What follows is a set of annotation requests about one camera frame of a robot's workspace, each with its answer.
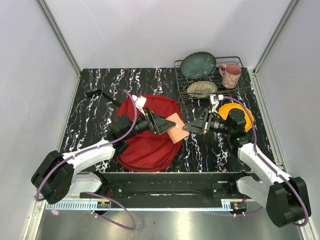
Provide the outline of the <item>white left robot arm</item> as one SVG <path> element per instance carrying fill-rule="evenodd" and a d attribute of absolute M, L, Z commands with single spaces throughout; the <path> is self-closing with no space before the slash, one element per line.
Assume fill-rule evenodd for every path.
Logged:
<path fill-rule="evenodd" d="M 106 183 L 94 177 L 88 185 L 77 174 L 113 158 L 133 172 L 159 172 L 172 164 L 180 147 L 181 142 L 173 143 L 167 133 L 156 135 L 147 130 L 128 140 L 111 134 L 108 139 L 75 152 L 51 151 L 31 178 L 37 189 L 36 200 L 55 204 L 69 193 L 80 192 L 103 198 L 108 193 Z"/>

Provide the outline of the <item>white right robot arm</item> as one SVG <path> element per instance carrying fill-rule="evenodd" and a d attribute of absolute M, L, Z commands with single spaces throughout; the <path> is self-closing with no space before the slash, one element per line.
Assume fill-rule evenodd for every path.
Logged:
<path fill-rule="evenodd" d="M 218 118 L 205 110 L 199 118 L 186 124 L 183 130 L 199 135 L 223 133 L 231 153 L 244 162 L 258 177 L 237 173 L 227 185 L 228 195 L 239 198 L 245 195 L 266 209 L 269 219 L 277 227 L 289 224 L 305 226 L 311 216 L 306 182 L 292 177 L 277 167 L 258 148 L 257 138 L 245 131 L 248 110 L 233 108 L 226 119 Z"/>

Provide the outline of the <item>red student backpack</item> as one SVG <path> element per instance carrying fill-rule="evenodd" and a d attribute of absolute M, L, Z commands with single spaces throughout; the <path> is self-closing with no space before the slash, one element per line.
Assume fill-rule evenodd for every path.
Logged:
<path fill-rule="evenodd" d="M 135 134 L 135 124 L 142 113 L 134 108 L 131 99 L 118 102 L 100 89 L 86 93 L 87 98 L 94 95 L 103 95 L 118 108 L 105 140 L 115 148 L 114 155 L 125 169 L 134 172 L 158 172 L 173 162 L 182 141 L 174 144 L 167 132 L 158 135 L 147 130 Z M 174 113 L 181 117 L 176 100 L 163 95 L 145 94 L 144 97 L 144 107 L 148 107 L 155 114 L 165 119 Z"/>

